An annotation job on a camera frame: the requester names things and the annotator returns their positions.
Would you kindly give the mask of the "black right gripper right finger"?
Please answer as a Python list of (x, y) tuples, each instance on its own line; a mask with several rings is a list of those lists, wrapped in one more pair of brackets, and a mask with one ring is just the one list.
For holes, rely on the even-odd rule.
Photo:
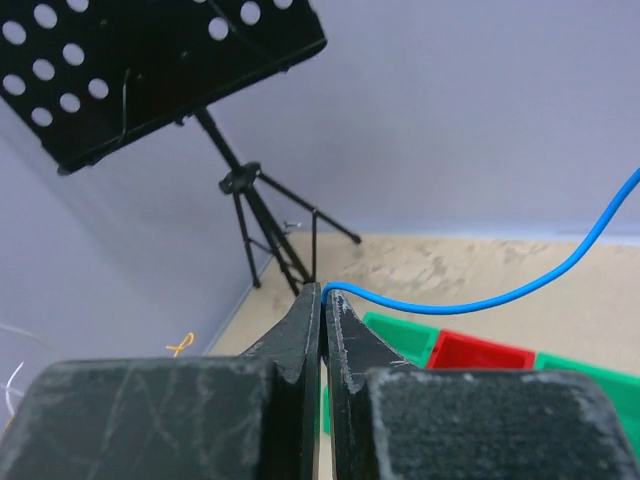
[(605, 392), (572, 371), (420, 369), (324, 297), (338, 479), (635, 479)]

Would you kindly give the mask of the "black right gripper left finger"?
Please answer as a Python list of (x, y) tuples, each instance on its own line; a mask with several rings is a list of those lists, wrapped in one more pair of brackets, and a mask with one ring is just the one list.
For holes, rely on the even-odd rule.
[(64, 361), (1, 442), (5, 479), (314, 479), (321, 288), (236, 356)]

